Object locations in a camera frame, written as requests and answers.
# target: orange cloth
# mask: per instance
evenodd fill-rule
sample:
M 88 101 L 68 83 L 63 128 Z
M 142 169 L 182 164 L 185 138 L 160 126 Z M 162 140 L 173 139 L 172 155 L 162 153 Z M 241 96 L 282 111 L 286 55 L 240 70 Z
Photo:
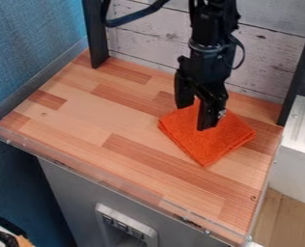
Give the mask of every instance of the orange cloth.
M 202 166 L 212 164 L 256 137 L 255 130 L 231 111 L 227 111 L 217 127 L 197 131 L 199 105 L 200 100 L 196 100 L 194 105 L 162 117 L 159 128 Z

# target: wooden floor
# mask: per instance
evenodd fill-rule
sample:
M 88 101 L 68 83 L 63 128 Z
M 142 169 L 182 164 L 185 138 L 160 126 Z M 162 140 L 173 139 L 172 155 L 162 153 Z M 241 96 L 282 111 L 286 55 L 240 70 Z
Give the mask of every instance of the wooden floor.
M 269 188 L 253 239 L 264 247 L 305 247 L 305 204 Z

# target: wooden tabletop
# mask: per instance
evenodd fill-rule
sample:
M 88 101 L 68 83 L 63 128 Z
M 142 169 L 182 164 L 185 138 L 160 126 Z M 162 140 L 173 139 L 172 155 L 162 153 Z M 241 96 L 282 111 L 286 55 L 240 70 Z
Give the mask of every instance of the wooden tabletop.
M 280 105 L 230 93 L 227 107 L 257 138 L 202 168 L 157 127 L 176 109 L 172 74 L 115 58 L 95 70 L 84 52 L 0 122 L 16 135 L 0 135 L 236 244 L 250 230 L 282 128 Z

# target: blue wall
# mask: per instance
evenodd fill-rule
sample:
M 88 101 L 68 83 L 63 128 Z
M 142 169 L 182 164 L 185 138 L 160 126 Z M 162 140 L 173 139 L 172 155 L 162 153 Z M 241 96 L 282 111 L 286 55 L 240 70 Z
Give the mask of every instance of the blue wall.
M 0 1 L 0 101 L 84 36 L 80 0 Z M 1 142 L 0 216 L 38 247 L 73 243 L 36 159 Z

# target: white wood panel wall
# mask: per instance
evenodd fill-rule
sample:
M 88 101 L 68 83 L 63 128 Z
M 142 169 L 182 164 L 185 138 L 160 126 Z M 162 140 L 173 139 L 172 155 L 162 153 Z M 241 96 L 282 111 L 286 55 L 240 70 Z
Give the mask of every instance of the white wood panel wall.
M 112 15 L 143 9 L 151 1 L 114 0 Z M 109 30 L 112 55 L 174 72 L 177 58 L 189 53 L 186 3 L 173 0 L 156 14 Z M 246 45 L 247 59 L 227 81 L 228 88 L 282 102 L 305 43 L 305 0 L 238 0 L 238 4 L 243 20 L 236 36 Z

